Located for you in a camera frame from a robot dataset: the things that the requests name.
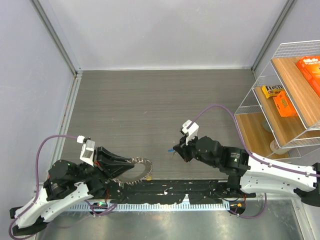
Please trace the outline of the round steel keyring disc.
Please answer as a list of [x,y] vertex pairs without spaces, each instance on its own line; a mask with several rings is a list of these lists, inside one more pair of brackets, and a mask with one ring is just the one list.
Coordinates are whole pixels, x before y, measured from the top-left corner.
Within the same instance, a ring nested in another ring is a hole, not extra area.
[[152,162],[146,158],[136,157],[126,160],[126,162],[129,163],[130,169],[114,178],[114,182],[132,186],[146,180],[153,170]]

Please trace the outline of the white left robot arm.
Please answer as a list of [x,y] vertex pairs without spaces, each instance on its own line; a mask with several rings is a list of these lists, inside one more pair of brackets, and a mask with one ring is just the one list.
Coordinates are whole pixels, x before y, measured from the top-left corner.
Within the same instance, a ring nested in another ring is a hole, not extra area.
[[122,174],[133,169],[134,158],[121,157],[104,147],[83,146],[79,164],[58,160],[48,171],[48,179],[38,187],[34,199],[25,206],[10,209],[13,223],[9,229],[15,240],[26,239],[44,230],[60,213],[73,205],[107,195],[107,184],[135,183]]

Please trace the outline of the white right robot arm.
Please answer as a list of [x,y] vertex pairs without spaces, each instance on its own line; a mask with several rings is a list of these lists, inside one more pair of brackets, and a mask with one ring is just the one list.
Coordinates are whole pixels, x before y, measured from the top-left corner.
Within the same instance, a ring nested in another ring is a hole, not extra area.
[[295,165],[223,146],[208,136],[187,141],[182,137],[173,150],[185,162],[193,159],[228,175],[226,191],[240,194],[271,193],[298,196],[309,206],[320,205],[320,165]]

